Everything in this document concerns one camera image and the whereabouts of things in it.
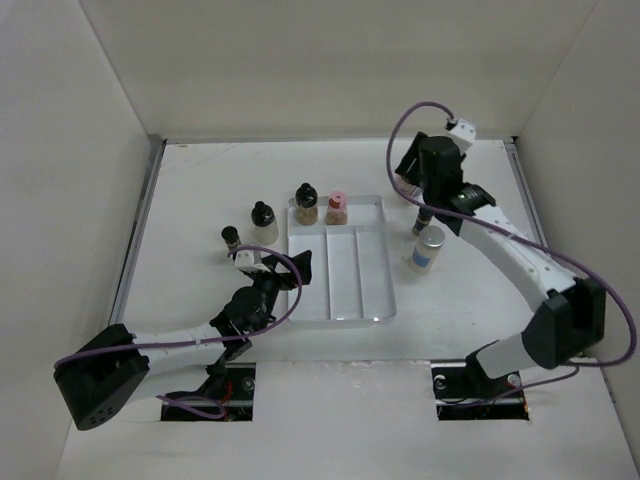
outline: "black cap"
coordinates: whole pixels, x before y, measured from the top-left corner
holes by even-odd
[[[240,241],[240,237],[238,236],[238,230],[236,227],[228,226],[222,229],[222,238],[225,243],[231,244]]]
[[[318,203],[318,192],[308,183],[303,183],[296,190],[296,203],[304,208],[311,208]]]
[[[266,227],[271,225],[276,219],[273,209],[264,202],[256,202],[251,210],[251,221],[256,227]]]

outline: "blue label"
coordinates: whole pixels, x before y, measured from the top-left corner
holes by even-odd
[[[420,255],[420,252],[418,251],[417,247],[413,249],[413,255],[411,255],[411,260],[413,260],[413,262],[421,268],[427,268],[427,265],[429,265],[429,262],[430,262],[429,258],[423,257],[422,255]]]

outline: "cable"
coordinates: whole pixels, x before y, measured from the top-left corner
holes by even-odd
[[[559,377],[550,378],[549,380],[540,380],[539,382],[528,383],[527,385],[522,385],[520,387],[513,388],[508,390],[500,395],[497,395],[489,400],[480,400],[477,402],[464,403],[460,405],[456,405],[456,408],[471,408],[471,407],[482,407],[485,405],[493,404],[500,400],[501,398],[508,397],[513,395],[514,393],[522,392],[528,388],[540,387],[542,385],[549,385],[550,383],[561,382],[562,380],[567,380],[569,378],[575,377],[580,372],[580,367],[578,365],[573,365],[574,369],[571,373],[566,375],[561,375]]]
[[[630,335],[630,340],[629,340],[629,347],[627,348],[627,351],[621,355],[619,358],[616,358],[614,360],[608,360],[605,362],[570,362],[570,365],[574,365],[574,366],[583,366],[583,367],[613,367],[616,365],[620,365],[624,362],[626,362],[627,360],[629,360],[633,354],[636,351],[636,346],[638,343],[638,332],[636,330],[636,325],[635,325],[635,321],[633,319],[633,315],[631,314],[631,311],[629,310],[629,308],[627,307],[627,305],[624,303],[624,300],[622,299],[622,297],[620,296],[620,294],[618,294],[618,292],[616,292],[616,290],[604,279],[602,278],[600,275],[598,275],[596,272],[594,272],[591,268],[587,267],[586,265],[582,264],[581,262],[574,260],[573,258],[569,257],[568,255],[565,255],[564,253],[560,253],[560,252],[556,252],[555,250],[552,250],[551,248],[545,247],[544,245],[540,245],[537,244],[535,242],[532,242],[531,240],[528,240],[524,237],[520,237],[518,235],[512,235],[511,232],[509,232],[508,230],[505,230],[503,228],[500,228],[492,223],[488,223],[485,222],[483,220],[480,220],[478,218],[475,217],[471,217],[468,215],[464,215],[462,213],[458,213],[458,212],[452,212],[450,210],[445,210],[442,208],[437,208],[437,207],[433,207],[431,205],[426,205],[418,200],[415,200],[414,198],[410,197],[409,195],[405,194],[404,192],[402,192],[402,190],[400,190],[400,187],[398,187],[394,177],[393,177],[393,170],[391,168],[391,150],[393,148],[393,142],[396,139],[396,136],[398,135],[398,132],[400,131],[400,128],[402,127],[402,125],[404,124],[404,122],[407,120],[407,118],[409,118],[409,116],[415,112],[416,110],[418,110],[419,108],[422,107],[435,107],[435,108],[439,108],[440,110],[443,110],[445,113],[447,113],[447,115],[449,115],[449,119],[453,120],[455,119],[455,116],[453,115],[453,113],[451,112],[451,110],[449,110],[447,107],[445,107],[444,105],[437,103],[437,102],[420,102],[420,103],[416,103],[415,105],[413,105],[412,107],[410,107],[405,113],[402,114],[402,116],[400,117],[400,119],[398,120],[398,123],[396,123],[396,126],[393,127],[393,130],[391,131],[391,136],[389,137],[389,143],[387,144],[387,152],[386,152],[386,163],[387,163],[387,175],[389,177],[389,181],[391,182],[391,186],[393,187],[393,189],[396,191],[396,193],[398,195],[400,195],[402,198],[404,198],[406,201],[417,205],[420,208],[424,208],[428,211],[430,211],[431,213],[434,213],[436,215],[446,215],[452,218],[458,218],[460,220],[465,220],[471,223],[475,223],[477,225],[481,225],[485,228],[488,228],[490,230],[493,230],[494,232],[498,232],[506,237],[509,237],[511,240],[521,243],[523,245],[527,245],[528,247],[531,248],[535,248],[536,250],[540,250],[541,252],[546,253],[547,255],[554,257],[556,259],[562,260],[568,264],[573,265],[574,267],[576,267],[578,270],[584,272],[585,274],[587,274],[589,277],[593,278],[595,281],[597,281],[598,283],[600,283],[600,285],[602,285],[602,287],[607,291],[607,293],[609,295],[611,295],[611,298],[613,298],[614,302],[618,305],[618,307],[620,308],[620,311],[622,312],[622,315],[624,316],[624,319],[627,322],[627,326],[629,327],[629,335]]]
[[[168,406],[181,408],[182,410],[185,410],[189,413],[193,413],[194,415],[198,415],[199,417],[202,417],[202,418],[207,418],[209,420],[220,420],[221,418],[224,417],[225,411],[226,411],[226,409],[222,406],[220,402],[218,402],[217,400],[214,400],[213,398],[208,398],[208,397],[190,395],[188,397],[182,397],[174,400],[173,398],[169,398],[164,395],[157,395],[156,398],[158,400],[162,400],[163,402],[167,403]],[[205,400],[207,402],[212,403],[214,407],[218,408],[220,410],[220,413],[203,412],[202,410],[198,410],[197,408],[193,408],[185,403],[182,403],[182,402],[186,402],[187,400]]]
[[[293,302],[293,305],[291,305],[291,308],[289,308],[289,310],[287,310],[287,312],[278,320],[276,320],[275,322],[273,322],[271,325],[268,325],[267,327],[261,329],[261,330],[257,330],[255,332],[251,332],[251,333],[246,333],[243,335],[231,335],[228,337],[216,337],[216,338],[204,338],[202,340],[200,340],[199,343],[201,344],[207,344],[207,343],[219,343],[219,342],[226,342],[226,341],[231,341],[231,340],[242,340],[245,338],[251,338],[251,337],[255,337],[257,335],[262,335],[263,333],[267,333],[270,330],[273,330],[274,328],[276,328],[278,325],[280,325],[282,322],[284,322],[287,318],[289,318],[289,316],[293,313],[293,311],[296,309],[296,307],[298,306],[298,304],[300,303],[300,299],[302,298],[302,277],[300,276],[300,272],[298,271],[298,269],[296,268],[296,266],[293,264],[293,262],[291,260],[289,260],[285,255],[278,253],[274,250],[271,250],[270,248],[265,248],[265,247],[258,247],[258,246],[254,246],[254,245],[242,245],[234,250],[229,251],[229,253],[227,254],[228,257],[238,253],[238,252],[242,252],[245,250],[256,250],[259,252],[264,252],[264,253],[268,253],[270,255],[275,256],[276,258],[278,258],[278,260],[280,260],[282,263],[284,263],[287,268],[289,269],[289,271],[291,271],[291,273],[293,273],[293,275],[296,277],[296,282],[298,284],[298,295],[296,296],[296,299]],[[71,362],[71,361],[75,361],[75,360],[80,360],[83,358],[89,358],[89,357],[93,357],[96,355],[103,355],[105,353],[115,353],[115,352],[126,352],[128,350],[139,350],[139,349],[165,349],[165,348],[181,348],[181,347],[191,347],[194,345],[197,345],[198,342],[196,340],[189,340],[189,341],[184,341],[184,342],[165,342],[165,343],[138,343],[138,344],[129,344],[129,345],[117,345],[114,347],[104,347],[104,348],[96,348],[93,350],[87,350],[84,352],[77,352],[74,353],[72,355],[68,355],[66,357],[61,358],[60,360],[58,360],[53,368],[58,368],[61,365],[64,365],[65,363]]]

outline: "white bottle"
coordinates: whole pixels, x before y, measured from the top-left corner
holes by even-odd
[[[256,202],[251,210],[251,221],[255,225],[256,240],[262,245],[271,245],[278,239],[278,222],[273,209],[264,202]]]
[[[416,241],[409,265],[416,272],[427,273],[433,265],[438,252],[444,245],[444,232],[435,225],[429,225],[422,229]]]

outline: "white table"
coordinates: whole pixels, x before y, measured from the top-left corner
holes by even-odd
[[[409,141],[399,141],[399,158]],[[384,170],[384,140],[169,146],[123,320],[172,330],[213,318],[246,285],[228,263],[220,231],[251,241],[249,212],[263,200],[280,221],[308,181],[321,194],[381,194],[398,315],[364,329],[283,325],[253,340],[254,421],[159,424],[159,402],[127,407],[85,433],[72,427],[58,478],[638,478],[598,370],[527,395],[532,421],[438,422],[426,360],[460,358],[521,331],[531,312],[482,255],[447,232],[426,277],[406,266],[416,209]],[[505,147],[479,142],[466,179],[498,200],[532,236]],[[343,179],[332,182],[331,179]],[[241,185],[250,185],[242,190]],[[275,315],[285,310],[281,295]],[[341,363],[338,361],[391,360]],[[527,371],[527,379],[549,376]]]

